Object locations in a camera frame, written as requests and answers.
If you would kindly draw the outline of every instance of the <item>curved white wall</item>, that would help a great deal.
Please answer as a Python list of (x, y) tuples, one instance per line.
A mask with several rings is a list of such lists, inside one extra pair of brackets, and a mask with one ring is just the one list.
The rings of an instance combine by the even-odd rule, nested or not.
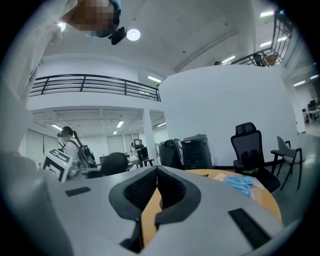
[(266, 162), (277, 136), (298, 145), (295, 114), (277, 70), (221, 65), (169, 76), (160, 87), (170, 139), (206, 134), (216, 166), (237, 159), (230, 138), (236, 125), (252, 122), (262, 133)]
[(102, 60), (62, 59), (40, 64), (37, 77), (63, 74), (89, 74), (121, 78), (138, 82), (138, 70)]
[(102, 92), (61, 92), (29, 98), (30, 111), (65, 107), (124, 107), (162, 111), (159, 101)]

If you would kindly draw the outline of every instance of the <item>white desk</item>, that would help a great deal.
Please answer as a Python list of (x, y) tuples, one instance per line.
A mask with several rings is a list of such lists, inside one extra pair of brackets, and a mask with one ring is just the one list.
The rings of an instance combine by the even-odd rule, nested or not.
[(311, 118), (310, 114), (317, 114), (319, 116), (319, 120), (320, 120), (320, 109), (317, 109), (317, 110), (313, 110), (313, 111), (307, 111), (307, 112), (304, 112), (304, 114), (308, 115), (309, 117), (309, 123), (311, 122), (314, 122), (315, 120)]

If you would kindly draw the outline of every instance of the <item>railing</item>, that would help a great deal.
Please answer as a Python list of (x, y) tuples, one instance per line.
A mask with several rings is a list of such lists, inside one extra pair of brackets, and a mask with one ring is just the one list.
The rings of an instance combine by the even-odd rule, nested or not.
[(270, 47), (238, 59), (231, 64), (268, 68), (281, 63), (288, 49), (293, 28), (291, 21), (281, 11), (276, 11)]
[(94, 74), (60, 74), (36, 78), (30, 97), (64, 92), (109, 93), (161, 101), (158, 88)]

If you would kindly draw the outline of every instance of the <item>fluorescent light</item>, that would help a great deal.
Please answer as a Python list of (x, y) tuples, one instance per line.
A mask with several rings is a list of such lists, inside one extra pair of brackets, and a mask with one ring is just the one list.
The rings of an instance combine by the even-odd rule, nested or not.
[(162, 123), (162, 124), (159, 124), (157, 125), (156, 127), (160, 127), (160, 126), (164, 126), (166, 124), (166, 122)]
[(138, 29), (130, 29), (126, 34), (126, 38), (130, 41), (137, 41), (141, 37), (141, 33)]
[(297, 82), (295, 83), (293, 86), (300, 86), (303, 85), (306, 81), (301, 81), (301, 82)]
[(222, 64), (224, 64), (224, 63), (226, 63), (226, 62), (228, 62), (228, 61), (233, 60), (235, 57), (236, 57), (236, 56), (233, 55), (232, 57), (223, 60), (223, 61), (222, 61)]
[(154, 82), (157, 82), (157, 83), (161, 83), (162, 81), (161, 80), (159, 80), (159, 79), (157, 79), (157, 78), (154, 78), (154, 77), (152, 77), (152, 76), (148, 76), (148, 79), (150, 79), (150, 80), (152, 80), (152, 81), (154, 81)]
[(144, 91), (142, 91), (142, 90), (140, 90), (139, 93), (145, 94), (145, 95), (149, 95), (149, 94), (150, 94), (149, 92), (144, 92)]
[(124, 123), (124, 121), (119, 121), (119, 123), (118, 123), (118, 125), (117, 125), (116, 127), (117, 127), (117, 128), (120, 128), (123, 123)]
[(278, 39), (278, 42), (284, 41), (284, 40), (286, 40), (286, 39), (287, 39), (287, 37), (286, 37), (286, 36), (281, 37), (281, 38), (279, 38), (279, 39)]
[(270, 11), (265, 11), (265, 12), (261, 12), (260, 13), (260, 17), (267, 17), (267, 16), (272, 16), (274, 15), (275, 12), (273, 10), (270, 10)]
[(271, 43), (272, 43), (272, 41), (264, 42), (264, 43), (260, 44), (260, 47), (271, 45)]
[(64, 22), (59, 22), (57, 25), (61, 28), (61, 32), (63, 32), (66, 29), (66, 23)]
[(318, 76), (319, 76), (318, 74), (313, 75), (313, 76), (310, 77), (310, 79), (315, 79), (315, 78), (317, 78)]
[(59, 126), (56, 126), (54, 123), (51, 124), (54, 128), (57, 128), (58, 130), (62, 131), (62, 128), (60, 128)]

